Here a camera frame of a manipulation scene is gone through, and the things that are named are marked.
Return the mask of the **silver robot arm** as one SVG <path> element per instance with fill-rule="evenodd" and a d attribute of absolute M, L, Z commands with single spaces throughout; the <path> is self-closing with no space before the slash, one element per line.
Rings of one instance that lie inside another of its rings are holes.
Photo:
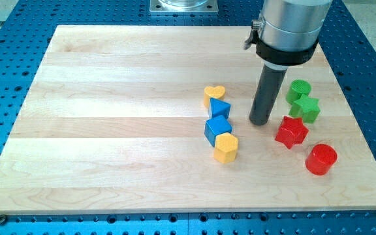
<path fill-rule="evenodd" d="M 277 71 L 306 63 L 331 4 L 332 0 L 265 0 L 243 48 L 254 44 L 264 64 Z"/>

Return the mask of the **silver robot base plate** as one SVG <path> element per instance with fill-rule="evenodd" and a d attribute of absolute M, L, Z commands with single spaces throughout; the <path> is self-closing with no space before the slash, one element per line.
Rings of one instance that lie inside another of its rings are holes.
<path fill-rule="evenodd" d="M 218 0 L 150 0 L 151 13 L 217 12 Z"/>

